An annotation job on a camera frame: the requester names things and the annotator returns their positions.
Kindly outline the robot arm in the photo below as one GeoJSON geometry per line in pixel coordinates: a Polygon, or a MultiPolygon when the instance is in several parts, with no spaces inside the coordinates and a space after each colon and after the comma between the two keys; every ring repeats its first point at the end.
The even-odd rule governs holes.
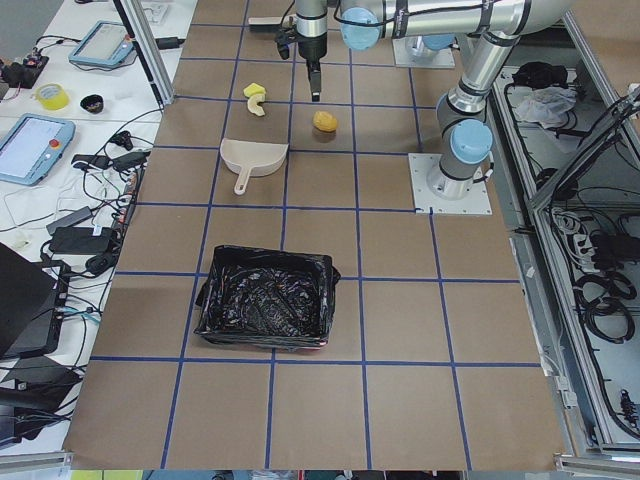
{"type": "Polygon", "coordinates": [[[328,2],[321,0],[292,1],[282,15],[275,35],[278,54],[288,60],[290,46],[297,45],[299,55],[305,60],[311,101],[321,99],[321,60],[327,54],[328,2]]]}
{"type": "Polygon", "coordinates": [[[321,1],[319,12],[334,10],[343,41],[353,50],[383,38],[478,37],[458,84],[437,107],[444,152],[427,174],[435,195],[459,200],[491,152],[492,132],[478,116],[507,57],[522,36],[551,26],[572,6],[571,1],[321,1]]]}

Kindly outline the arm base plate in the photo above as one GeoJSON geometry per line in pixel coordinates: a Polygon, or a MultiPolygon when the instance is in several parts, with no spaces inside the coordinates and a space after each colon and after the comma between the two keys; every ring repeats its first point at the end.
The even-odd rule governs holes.
{"type": "Polygon", "coordinates": [[[393,41],[395,65],[405,68],[454,69],[453,34],[405,37],[393,41]]]}
{"type": "Polygon", "coordinates": [[[490,216],[492,208],[482,168],[476,168],[472,180],[451,180],[440,171],[441,157],[437,153],[408,155],[415,212],[490,216]]]}

